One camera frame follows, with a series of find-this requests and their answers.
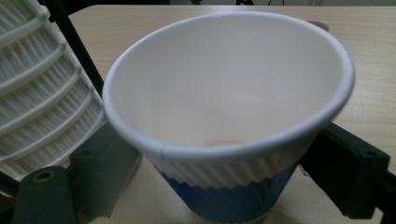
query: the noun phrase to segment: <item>wooden table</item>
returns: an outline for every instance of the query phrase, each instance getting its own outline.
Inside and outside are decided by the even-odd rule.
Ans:
[[[175,21],[218,11],[271,11],[320,21],[341,40],[356,65],[353,95],[335,123],[387,152],[396,173],[396,7],[95,6],[71,16],[103,77],[139,38]],[[299,169],[265,223],[379,223],[343,217],[325,193]],[[93,223],[205,223],[143,160],[110,219]]]

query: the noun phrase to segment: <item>cup base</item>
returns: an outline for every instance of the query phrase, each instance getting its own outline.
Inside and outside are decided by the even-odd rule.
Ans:
[[[199,217],[212,223],[257,223],[275,204],[298,163],[259,182],[220,189],[179,183],[162,173],[178,196]]]

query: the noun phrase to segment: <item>white paper cup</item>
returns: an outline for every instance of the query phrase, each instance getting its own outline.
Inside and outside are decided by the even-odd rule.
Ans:
[[[63,54],[66,40],[50,23],[0,48],[0,93],[40,74]]]
[[[18,154],[7,161],[0,162],[0,170],[18,180],[35,170],[51,165],[67,164],[68,156],[84,141],[95,133],[106,119],[102,108],[102,100],[96,92],[86,98],[85,108],[67,124],[60,128],[62,132],[54,132],[54,136],[45,145],[27,154]]]
[[[274,205],[353,83],[347,51],[317,26],[227,12],[129,47],[110,69],[104,104],[193,212],[247,223]]]
[[[49,109],[76,84],[81,66],[73,63],[70,53],[60,53],[61,58],[42,73],[0,94],[0,136]]]
[[[0,162],[14,154],[25,154],[41,148],[56,138],[54,133],[64,132],[67,126],[75,122],[93,96],[93,87],[86,86],[81,78],[75,82],[73,88],[56,104],[49,105],[38,116],[0,135]]]
[[[29,23],[42,9],[36,0],[1,0],[0,36]]]

